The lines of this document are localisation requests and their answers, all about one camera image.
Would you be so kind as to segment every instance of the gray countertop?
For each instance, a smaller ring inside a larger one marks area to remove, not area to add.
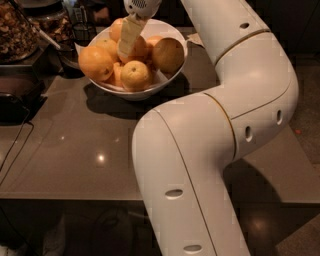
[[[163,102],[218,84],[206,51],[191,43],[188,47],[183,72],[163,91],[140,102],[110,95],[85,77],[55,77],[44,95],[47,100],[31,124],[23,126],[5,162],[0,198],[141,200],[131,156],[137,120]],[[0,126],[1,161],[20,128]],[[242,161],[265,177],[281,201],[320,201],[319,177],[290,128]],[[238,197],[245,183],[239,177],[248,175],[247,167],[234,164],[230,168],[237,170],[226,172],[227,182],[240,186],[233,186],[240,191]]]

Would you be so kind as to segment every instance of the orange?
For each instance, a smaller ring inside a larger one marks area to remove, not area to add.
[[[162,39],[160,35],[154,35],[147,38],[148,56],[151,56],[153,47]]]
[[[163,73],[175,73],[184,62],[184,49],[175,38],[161,39],[152,50],[152,63]]]
[[[129,61],[132,61],[132,60],[139,60],[143,62],[147,59],[147,57],[148,57],[147,42],[142,36],[138,36],[129,56],[124,57],[122,55],[119,55],[119,58],[123,63],[128,63]]]
[[[147,89],[152,84],[153,76],[146,64],[132,60],[123,66],[121,81],[126,91],[138,92]]]
[[[121,37],[121,29],[122,29],[123,18],[118,18],[109,27],[109,37],[118,42]]]
[[[105,48],[109,52],[114,62],[120,61],[117,53],[117,43],[111,38],[99,38],[97,39],[95,45]]]
[[[113,72],[113,60],[108,51],[102,47],[82,48],[78,62],[81,71],[94,81],[105,81]]]
[[[113,73],[107,80],[107,83],[112,84],[114,86],[122,87],[121,81],[121,71],[122,71],[122,64],[121,62],[116,62],[113,64]]]

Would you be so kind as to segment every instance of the cabinet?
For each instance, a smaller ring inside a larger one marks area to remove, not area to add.
[[[287,53],[320,52],[320,0],[247,0]]]

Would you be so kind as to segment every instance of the robot arm seam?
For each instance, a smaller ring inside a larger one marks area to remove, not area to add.
[[[231,119],[230,119],[230,117],[228,116],[227,111],[223,108],[223,106],[220,104],[220,102],[217,101],[213,96],[211,96],[210,94],[207,94],[207,93],[204,93],[204,94],[207,95],[208,97],[210,97],[210,98],[221,108],[221,110],[223,111],[223,113],[226,115],[226,120],[229,122],[231,131],[232,131],[232,137],[233,137],[234,145],[237,145],[237,143],[236,143],[236,142],[237,142],[236,134],[235,134],[234,129],[233,129],[233,127],[232,127]],[[237,154],[237,149],[236,149],[236,147],[235,147],[234,150],[233,150],[233,159],[236,157],[236,154]]]
[[[226,48],[224,50],[224,52],[221,53],[220,56],[217,57],[215,63],[214,63],[214,66],[216,66],[218,64],[218,62],[225,56],[227,55],[230,51],[232,51],[232,49],[234,49],[235,47],[237,47],[239,44],[243,43],[244,41],[246,40],[249,40],[250,38],[252,37],[255,37],[259,34],[263,34],[263,33],[271,33],[270,29],[261,29],[261,30],[257,30],[257,31],[254,31],[250,34],[248,34],[247,36],[245,37],[242,37],[240,38],[239,40],[237,40],[236,42],[234,42],[233,44],[231,44],[228,48]]]
[[[256,107],[256,108],[253,108],[253,109],[251,109],[251,110],[249,110],[249,111],[247,111],[247,112],[244,112],[244,113],[242,113],[242,114],[240,114],[240,115],[234,116],[234,117],[230,118],[230,120],[237,119],[237,118],[239,118],[239,117],[241,117],[241,116],[244,116],[244,115],[246,115],[246,114],[248,114],[248,113],[251,113],[251,112],[253,112],[253,111],[256,111],[257,109],[260,109],[260,108],[262,108],[262,107],[264,107],[264,106],[267,106],[267,105],[269,105],[269,104],[272,104],[273,102],[277,101],[279,98],[281,98],[283,95],[285,95],[285,94],[287,93],[287,91],[289,90],[289,87],[290,87],[291,84],[292,84],[292,78],[290,77],[289,86],[288,86],[288,87],[286,88],[286,90],[285,90],[282,94],[280,94],[277,98],[274,98],[272,101],[269,101],[269,102],[267,102],[267,103],[265,103],[265,104],[263,104],[263,105],[260,105],[260,106],[258,106],[258,107]]]
[[[157,111],[156,109],[155,109],[155,112],[160,116],[160,118],[162,119],[162,121],[164,122],[164,124],[166,125],[166,127],[168,128],[168,131],[169,131],[170,134],[171,134],[171,137],[172,137],[172,139],[173,139],[173,141],[174,141],[174,143],[175,143],[175,145],[176,145],[176,147],[177,147],[177,150],[179,151],[179,155],[180,155],[180,157],[181,157],[181,160],[182,160],[183,165],[184,165],[184,167],[185,167],[186,173],[187,173],[187,175],[188,175],[188,178],[189,178],[189,182],[190,182],[192,191],[193,191],[193,193],[194,193],[195,199],[196,199],[196,201],[197,201],[197,205],[198,205],[199,210],[200,210],[200,214],[201,214],[202,218],[205,220],[205,216],[204,216],[204,213],[203,213],[203,209],[202,209],[202,207],[201,207],[201,204],[200,204],[200,200],[199,200],[199,198],[198,198],[198,196],[197,196],[196,189],[195,189],[194,184],[193,184],[193,182],[192,182],[191,175],[190,175],[190,173],[189,173],[187,164],[186,164],[186,162],[185,162],[185,160],[184,160],[184,157],[183,157],[182,152],[181,152],[181,150],[180,150],[180,148],[179,148],[179,145],[178,145],[178,143],[177,143],[177,140],[176,140],[175,136],[173,135],[172,130],[171,130],[170,127],[168,126],[166,120],[165,120],[165,119],[163,118],[163,116],[161,115],[161,113],[160,113],[159,111]],[[206,230],[207,230],[208,236],[210,237],[210,242],[211,242],[212,248],[213,248],[215,254],[218,255],[217,250],[216,250],[216,248],[215,248],[215,245],[214,245],[214,243],[213,243],[213,239],[212,239],[211,233],[210,233],[210,231],[209,231],[208,224],[207,224],[206,221],[204,221],[204,224],[205,224],[205,228],[206,228]]]

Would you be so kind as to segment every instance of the white bowl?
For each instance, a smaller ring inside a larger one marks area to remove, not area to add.
[[[143,36],[145,39],[154,36],[154,35],[160,35],[162,37],[172,37],[181,42],[184,48],[184,56],[185,59],[188,55],[188,48],[187,43],[182,34],[174,27],[169,25],[168,23],[165,23],[163,21],[150,19],[147,23],[147,25],[144,27],[141,36]],[[109,28],[104,29],[101,31],[91,42],[89,45],[94,44],[94,41],[99,39],[100,37],[108,38],[109,37]],[[154,80],[153,84],[144,91],[141,92],[126,92],[123,88],[119,88],[117,86],[106,84],[104,83],[104,86],[100,85],[99,83],[91,80],[93,84],[95,84],[100,89],[114,94],[116,96],[119,96],[123,99],[130,100],[130,101],[139,101],[149,98],[151,95],[159,92],[164,87],[166,87],[183,69],[183,65],[180,67],[180,69],[171,77],[167,78],[164,76],[160,71],[154,72]]]

